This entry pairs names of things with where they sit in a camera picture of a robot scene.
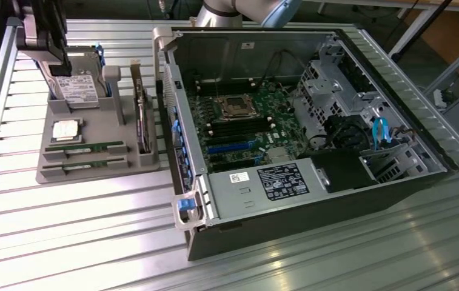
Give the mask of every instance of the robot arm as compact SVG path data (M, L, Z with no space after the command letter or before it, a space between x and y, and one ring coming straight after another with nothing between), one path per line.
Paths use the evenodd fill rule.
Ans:
M244 15L263 27L283 27L300 4L301 0L204 0L196 26L239 27Z
M17 50L37 62L49 63L53 76L71 76L65 54L67 26L61 0L11 0L24 27L17 27Z

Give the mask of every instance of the motherboard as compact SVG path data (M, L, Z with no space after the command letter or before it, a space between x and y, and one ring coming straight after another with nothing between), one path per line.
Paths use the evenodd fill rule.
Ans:
M264 81L248 93L188 94L208 171L289 161L308 141L280 84Z

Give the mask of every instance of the blue latch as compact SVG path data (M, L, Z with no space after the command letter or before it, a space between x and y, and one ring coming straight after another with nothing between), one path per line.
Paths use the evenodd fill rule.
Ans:
M179 211L195 209L195 198L180 199L177 201Z

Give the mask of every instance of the green circuit board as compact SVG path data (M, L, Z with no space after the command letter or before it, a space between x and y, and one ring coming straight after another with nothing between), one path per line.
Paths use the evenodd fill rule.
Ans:
M211 173L228 170L227 168L220 170L217 165L225 165L237 161L247 161L247 163L240 166L235 164L229 170L272 163L267 155L267 151L271 148L283 147L291 159L295 159L305 148L308 141L304 137L293 112L289 110L291 104L287 100L288 96L279 89L272 92L268 85L269 84L264 82L259 90L247 93L247 96L252 101L256 117L271 117L271 122L275 126L267 129L267 131L244 134L247 142L251 142L249 149L223 153L209 153L209 147L207 145L209 139L212 139L208 134L209 128L207 124L227 122L223 120L223 107L220 106L219 98L216 96L197 96L193 93L188 94L200 147Z

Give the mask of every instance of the hard drive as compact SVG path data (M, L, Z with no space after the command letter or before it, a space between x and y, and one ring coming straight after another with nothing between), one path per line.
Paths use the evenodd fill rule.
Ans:
M39 64L49 86L51 99L64 99L71 109L95 108L97 99L109 96L108 85L101 77L103 49L68 47L67 56L72 66L71 77L52 76L49 62Z

